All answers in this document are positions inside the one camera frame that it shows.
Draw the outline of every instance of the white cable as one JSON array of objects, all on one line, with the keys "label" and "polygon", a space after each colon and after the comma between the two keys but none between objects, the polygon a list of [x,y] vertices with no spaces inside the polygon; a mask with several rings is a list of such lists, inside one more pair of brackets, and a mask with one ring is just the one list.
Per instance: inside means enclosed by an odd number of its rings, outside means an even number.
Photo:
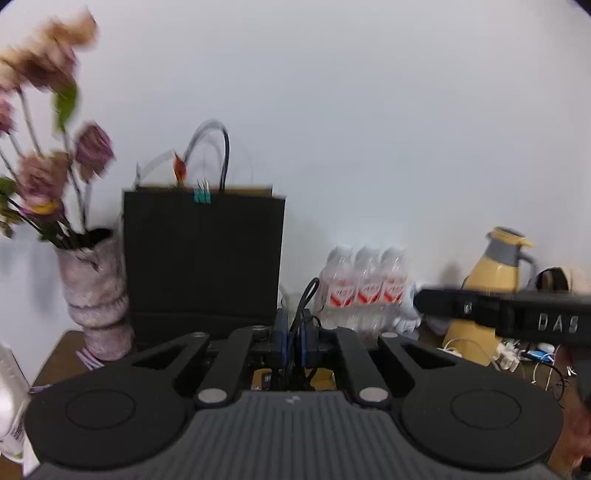
[{"label": "white cable", "polygon": [[535,384],[535,371],[538,369],[538,367],[542,364],[542,362],[536,362],[535,363],[535,367],[534,367],[534,372],[531,375],[531,382],[532,384]]},{"label": "white cable", "polygon": [[[554,365],[554,363],[556,362],[556,354],[558,353],[558,349],[560,348],[560,345],[556,347],[556,350],[554,350],[554,356],[552,357],[552,365]],[[552,377],[552,372],[553,370],[551,368],[549,368],[550,372],[548,372],[548,380],[546,380],[546,388],[544,390],[548,391],[548,387],[550,386],[550,377]]]},{"label": "white cable", "polygon": [[482,353],[484,353],[484,355],[485,355],[485,356],[487,356],[488,358],[490,358],[490,359],[491,359],[491,363],[492,363],[493,367],[495,367],[495,369],[496,369],[498,372],[500,372],[500,371],[501,371],[501,369],[499,368],[499,365],[497,365],[497,363],[496,363],[496,361],[495,361],[495,358],[494,358],[492,355],[490,355],[490,354],[489,354],[489,353],[488,353],[486,350],[484,350],[484,348],[482,347],[482,345],[481,345],[481,344],[479,344],[479,343],[478,343],[477,341],[475,341],[475,340],[472,340],[471,338],[461,338],[461,337],[458,337],[458,338],[452,338],[451,340],[449,340],[449,342],[447,342],[447,343],[445,344],[445,346],[443,347],[443,349],[444,349],[444,350],[447,350],[447,347],[449,346],[449,344],[450,344],[450,343],[452,343],[452,342],[457,342],[457,341],[459,341],[459,340],[463,340],[464,342],[470,342],[470,343],[473,343],[474,345],[476,345],[476,346],[477,346],[477,347],[480,349],[480,351],[481,351]]},{"label": "white cable", "polygon": [[76,351],[76,356],[78,357],[78,360],[80,360],[88,370],[94,370],[95,369],[94,365],[92,365],[86,359],[86,357],[84,355],[82,355],[78,350]]},{"label": "white cable", "polygon": [[95,357],[90,350],[83,348],[82,349],[82,354],[86,355],[86,359],[90,361],[90,363],[92,363],[94,366],[96,366],[97,368],[100,367],[104,367],[105,364],[103,362],[101,362],[100,360],[97,359],[97,357]]}]

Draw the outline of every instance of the white plastic bottle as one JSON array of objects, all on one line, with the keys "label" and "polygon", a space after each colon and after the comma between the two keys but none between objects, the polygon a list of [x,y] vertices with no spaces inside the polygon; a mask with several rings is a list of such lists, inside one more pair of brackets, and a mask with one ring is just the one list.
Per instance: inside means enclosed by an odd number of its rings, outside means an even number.
[{"label": "white plastic bottle", "polygon": [[384,306],[378,303],[384,279],[379,267],[379,250],[364,247],[357,252],[355,275],[356,331],[364,339],[375,340],[385,323]]},{"label": "white plastic bottle", "polygon": [[351,257],[353,251],[346,247],[336,247],[320,272],[320,296],[316,310],[323,325],[341,325],[342,310],[348,310],[355,298],[355,277]]},{"label": "white plastic bottle", "polygon": [[380,301],[400,305],[408,276],[404,265],[404,252],[397,248],[388,248],[382,254],[380,270],[384,278]]},{"label": "white plastic bottle", "polygon": [[379,300],[382,290],[382,274],[379,269],[379,250],[363,247],[355,255],[357,292],[355,303],[371,305]]},{"label": "white plastic bottle", "polygon": [[0,452],[21,463],[25,409],[29,403],[29,384],[12,351],[0,346]]}]

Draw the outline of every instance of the yellow thermos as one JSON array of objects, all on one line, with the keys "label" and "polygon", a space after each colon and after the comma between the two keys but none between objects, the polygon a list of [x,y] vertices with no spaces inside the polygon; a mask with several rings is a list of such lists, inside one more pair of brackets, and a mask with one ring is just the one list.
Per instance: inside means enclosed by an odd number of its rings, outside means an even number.
[{"label": "yellow thermos", "polygon": [[[519,261],[531,264],[530,281],[533,285],[538,267],[535,259],[521,251],[521,247],[533,247],[525,236],[515,230],[496,227],[487,234],[490,240],[484,255],[464,281],[462,288],[481,291],[517,291],[519,288]],[[452,320],[443,346],[458,350],[464,358],[481,365],[491,363],[499,339],[492,328],[479,326],[469,320]]]}]

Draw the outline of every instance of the thermos handle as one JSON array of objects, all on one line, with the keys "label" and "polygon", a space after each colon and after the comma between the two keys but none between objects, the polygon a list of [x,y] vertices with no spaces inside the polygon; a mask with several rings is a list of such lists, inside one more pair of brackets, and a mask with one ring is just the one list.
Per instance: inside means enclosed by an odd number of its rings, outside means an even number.
[{"label": "thermos handle", "polygon": [[534,288],[535,278],[538,276],[538,262],[534,257],[523,252],[519,252],[519,260],[523,260],[530,264],[530,280],[528,281],[526,288]]}]

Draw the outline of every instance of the flower stem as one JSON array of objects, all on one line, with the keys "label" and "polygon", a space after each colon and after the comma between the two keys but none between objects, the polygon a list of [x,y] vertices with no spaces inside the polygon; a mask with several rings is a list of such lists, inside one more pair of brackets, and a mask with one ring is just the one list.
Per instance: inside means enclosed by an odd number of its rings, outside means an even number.
[{"label": "flower stem", "polygon": [[72,168],[72,154],[70,153],[70,141],[68,139],[68,134],[65,131],[63,132],[62,138],[64,140],[64,150],[66,150],[68,157],[70,157],[70,165],[68,166],[68,172],[70,173],[72,186],[76,191],[76,198],[78,199],[78,209],[80,210],[80,223],[82,224],[82,232],[86,234],[86,206],[82,198],[82,191],[80,190],[80,186],[78,185],[78,181],[76,180],[76,175],[74,174],[74,169]]},{"label": "flower stem", "polygon": [[10,137],[10,141],[12,142],[12,146],[14,147],[14,150],[17,153],[17,155],[23,158],[24,155],[22,154],[21,147],[18,146],[17,139],[14,138],[10,132],[8,133],[8,136]]},{"label": "flower stem", "polygon": [[63,248],[64,250],[68,250],[69,248],[74,248],[74,245],[67,241],[67,239],[70,238],[70,234],[68,233],[68,229],[65,228],[59,220],[56,220],[56,225],[58,230],[60,231],[60,235],[63,238],[63,240],[61,241],[61,248]]},{"label": "flower stem", "polygon": [[18,88],[17,93],[18,93],[18,96],[21,98],[22,112],[25,116],[25,123],[27,124],[29,134],[31,135],[31,141],[33,142],[33,146],[35,146],[35,150],[36,150],[37,154],[40,157],[43,157],[43,153],[41,153],[41,147],[39,146],[39,142],[37,141],[37,137],[35,136],[35,131],[33,130],[33,122],[31,120],[31,112],[29,110],[29,104],[27,103],[27,98],[25,97],[25,92],[23,92],[21,88]]},{"label": "flower stem", "polygon": [[10,163],[8,162],[8,159],[6,158],[6,156],[4,156],[4,153],[2,152],[2,150],[0,150],[0,157],[2,157],[2,161],[4,162],[4,164],[6,165],[6,168],[8,169],[8,171],[10,172],[10,175],[12,175],[12,178],[14,180],[17,179],[17,175],[14,173],[14,170],[12,169],[12,167],[10,166]]},{"label": "flower stem", "polygon": [[82,232],[86,234],[86,211],[84,208],[84,201],[82,200],[82,192],[80,191],[80,187],[78,185],[78,181],[76,180],[76,174],[74,174],[74,169],[72,168],[72,165],[68,167],[68,172],[70,173],[72,186],[76,191],[76,198],[78,199],[78,209],[80,210],[80,222],[82,223]]},{"label": "flower stem", "polygon": [[92,187],[90,186],[90,182],[86,184],[86,188],[84,190],[84,215],[85,218],[88,218],[88,210],[90,208],[90,194],[92,193]]},{"label": "flower stem", "polygon": [[68,232],[68,236],[72,242],[72,248],[77,248],[78,250],[81,248],[80,243],[78,242],[78,237],[72,225],[68,221],[65,215],[63,215],[59,220],[58,223],[63,223],[66,226],[66,230]]},{"label": "flower stem", "polygon": [[[41,230],[41,227],[39,227],[35,222],[33,222],[28,216],[26,216],[21,209],[21,206],[15,202],[14,200],[10,199],[7,197],[7,201],[8,203],[10,203],[11,205],[13,205],[13,207],[16,208],[16,213],[17,215],[23,219],[24,222],[28,223],[29,225],[31,225],[36,231],[37,233],[39,233],[40,235],[43,235],[43,230]],[[58,237],[55,238],[55,240],[50,240],[50,242],[55,245],[57,248],[66,248],[67,245],[60,240]]]}]

